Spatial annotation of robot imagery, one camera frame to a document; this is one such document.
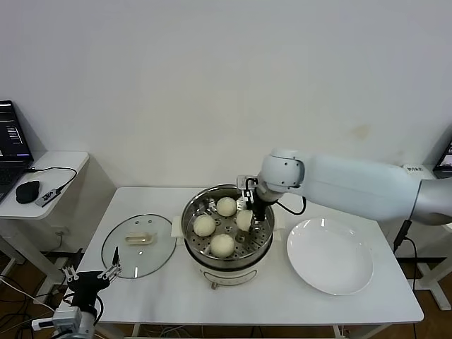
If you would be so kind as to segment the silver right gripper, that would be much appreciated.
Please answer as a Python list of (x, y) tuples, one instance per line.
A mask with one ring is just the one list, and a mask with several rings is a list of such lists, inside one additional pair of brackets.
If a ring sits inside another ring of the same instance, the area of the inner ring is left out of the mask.
[(257, 188), (259, 180), (257, 176), (241, 174), (237, 176), (237, 190), (241, 198), (237, 199), (238, 209), (248, 209), (248, 203), (252, 203), (254, 219), (263, 222), (266, 218), (266, 205), (263, 201), (258, 201)]

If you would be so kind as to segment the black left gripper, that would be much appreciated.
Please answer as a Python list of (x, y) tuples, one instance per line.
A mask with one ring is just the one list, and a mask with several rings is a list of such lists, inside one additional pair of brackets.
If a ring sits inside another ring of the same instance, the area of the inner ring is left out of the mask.
[(69, 289), (73, 292), (71, 305), (79, 308), (94, 307), (99, 291), (108, 287), (121, 272), (119, 247), (115, 248), (112, 264), (104, 271), (76, 272), (73, 266), (62, 268)]

